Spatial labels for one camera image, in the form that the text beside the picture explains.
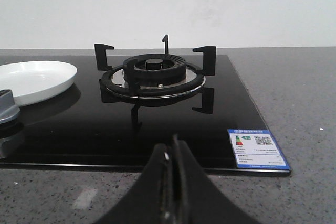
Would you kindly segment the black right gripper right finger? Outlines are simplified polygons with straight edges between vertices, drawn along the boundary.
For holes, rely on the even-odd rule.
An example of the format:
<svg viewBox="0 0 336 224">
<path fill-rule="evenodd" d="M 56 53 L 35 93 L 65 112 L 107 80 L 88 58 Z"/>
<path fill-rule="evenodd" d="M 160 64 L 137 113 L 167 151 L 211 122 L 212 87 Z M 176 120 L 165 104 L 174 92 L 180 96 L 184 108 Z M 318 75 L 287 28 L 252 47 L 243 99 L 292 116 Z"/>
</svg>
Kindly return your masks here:
<svg viewBox="0 0 336 224">
<path fill-rule="evenodd" d="M 173 136 L 177 223 L 258 223 L 211 182 L 189 146 Z"/>
</svg>

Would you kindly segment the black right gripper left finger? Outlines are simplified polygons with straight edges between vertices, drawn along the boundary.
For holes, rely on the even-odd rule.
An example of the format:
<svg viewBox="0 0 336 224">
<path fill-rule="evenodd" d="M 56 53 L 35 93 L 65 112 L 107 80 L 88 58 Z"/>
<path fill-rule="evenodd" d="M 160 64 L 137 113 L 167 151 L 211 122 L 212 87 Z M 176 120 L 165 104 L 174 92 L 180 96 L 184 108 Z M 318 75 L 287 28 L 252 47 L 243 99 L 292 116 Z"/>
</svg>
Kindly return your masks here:
<svg viewBox="0 0 336 224">
<path fill-rule="evenodd" d="M 135 184 L 96 223 L 173 223 L 171 171 L 167 146 L 157 144 Z"/>
</svg>

